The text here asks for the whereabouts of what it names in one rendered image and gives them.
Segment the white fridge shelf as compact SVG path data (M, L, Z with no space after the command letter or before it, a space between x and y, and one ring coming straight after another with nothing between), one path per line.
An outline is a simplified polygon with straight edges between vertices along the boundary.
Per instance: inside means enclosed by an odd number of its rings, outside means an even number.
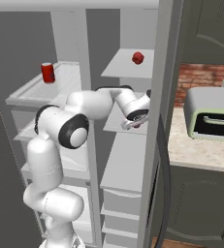
M137 128L123 130L124 120L137 121L148 117L150 98L146 93L138 95L130 89L123 89L115 98L112 111L104 127L105 131L138 133Z
M132 61L135 52L144 56L144 61L139 65ZM152 78L153 61L153 49L120 48L102 73L102 77Z

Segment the red apple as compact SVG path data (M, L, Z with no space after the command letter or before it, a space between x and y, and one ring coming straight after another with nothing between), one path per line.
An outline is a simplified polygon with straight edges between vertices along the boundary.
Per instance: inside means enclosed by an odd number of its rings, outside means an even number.
M141 52L137 51L133 54L132 61L135 64L140 65L144 61L144 55Z

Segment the red soda can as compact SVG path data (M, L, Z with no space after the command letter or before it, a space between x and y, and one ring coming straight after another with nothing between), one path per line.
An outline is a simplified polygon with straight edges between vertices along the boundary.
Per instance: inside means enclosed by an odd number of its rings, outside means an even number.
M53 65L51 63L43 63L41 65L44 83L54 83L55 75Z

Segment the white freezer shelf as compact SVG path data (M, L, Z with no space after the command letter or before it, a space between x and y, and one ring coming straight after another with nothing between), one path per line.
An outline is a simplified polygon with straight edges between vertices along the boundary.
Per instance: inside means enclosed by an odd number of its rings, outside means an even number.
M80 86L80 65L78 62L60 61L53 65L55 82L45 83L38 74L12 93L7 105L40 107L50 103L59 94L69 94L75 86Z

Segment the green grey toaster oven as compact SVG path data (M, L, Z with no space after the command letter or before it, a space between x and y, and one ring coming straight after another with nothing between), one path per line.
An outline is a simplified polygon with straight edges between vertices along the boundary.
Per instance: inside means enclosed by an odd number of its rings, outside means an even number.
M224 141L224 87L192 87L183 106L187 135Z

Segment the white fridge freezer body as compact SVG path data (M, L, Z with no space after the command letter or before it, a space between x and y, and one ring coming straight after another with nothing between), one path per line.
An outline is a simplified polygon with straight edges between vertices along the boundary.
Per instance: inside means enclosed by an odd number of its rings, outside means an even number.
M52 28L62 30L77 39L78 58L74 59L66 45L56 45L57 62L78 62L80 86L69 94L59 94L46 105L64 107L67 97L84 90L100 87L129 85L138 95L151 91L152 78L102 77L102 73L120 48L153 49L154 43L132 42L122 46L120 35L128 30L125 18L137 14L147 15L138 7L130 10L124 0L90 1L80 6L69 4L51 11ZM28 142L36 137L35 116L27 119L26 126L17 139L25 143L26 162L21 169L26 187L32 183L31 170L27 164ZM82 239L85 248L137 248L140 214L132 215L106 210L105 189L142 195L144 157L146 147L146 122L135 130L138 133L105 131L108 117L89 122L86 142L78 149L59 149L64 178L60 186L80 195L84 201L82 215L73 222L74 230ZM45 221L47 215L33 210L39 221L43 242L48 237Z

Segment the white fridge drawer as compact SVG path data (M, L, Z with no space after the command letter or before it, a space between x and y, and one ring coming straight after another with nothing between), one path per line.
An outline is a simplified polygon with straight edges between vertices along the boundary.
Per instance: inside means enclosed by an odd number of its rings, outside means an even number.
M141 195L122 191L105 189L104 207L106 210L139 215L141 208Z

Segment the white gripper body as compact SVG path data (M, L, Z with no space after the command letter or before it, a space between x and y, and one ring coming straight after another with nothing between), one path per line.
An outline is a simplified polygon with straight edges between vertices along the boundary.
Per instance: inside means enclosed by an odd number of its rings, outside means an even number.
M131 128L134 128L134 126L136 125L143 125L147 120L148 120L148 117L145 117L137 121L124 120L121 123L121 128L123 130L130 130Z

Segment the dark grey base cupboard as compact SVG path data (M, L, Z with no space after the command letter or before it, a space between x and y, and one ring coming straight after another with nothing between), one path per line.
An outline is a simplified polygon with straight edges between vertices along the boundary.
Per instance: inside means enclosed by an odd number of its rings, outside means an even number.
M171 211L165 237L224 248L224 172L171 167Z

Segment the grey freezer door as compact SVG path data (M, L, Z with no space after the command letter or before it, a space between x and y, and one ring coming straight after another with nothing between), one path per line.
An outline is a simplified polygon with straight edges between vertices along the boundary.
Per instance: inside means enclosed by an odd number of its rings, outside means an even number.
M42 242L35 215L22 200L23 151L14 142L6 99L38 75L42 63L55 61L49 13L0 12L0 248L38 248Z

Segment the dark grey wall cupboard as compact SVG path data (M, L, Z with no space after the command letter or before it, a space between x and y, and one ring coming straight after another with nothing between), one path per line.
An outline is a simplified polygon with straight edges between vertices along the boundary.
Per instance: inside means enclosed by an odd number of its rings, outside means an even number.
M224 65L224 0L185 0L183 63Z

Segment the grey fridge door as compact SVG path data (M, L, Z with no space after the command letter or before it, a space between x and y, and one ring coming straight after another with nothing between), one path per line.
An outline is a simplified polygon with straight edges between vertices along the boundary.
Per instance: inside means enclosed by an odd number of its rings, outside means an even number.
M157 144L158 122L159 116L162 116L167 139L170 133L168 114L183 7L184 0L159 0L137 248L154 248L156 243L150 235L157 180L163 179Z

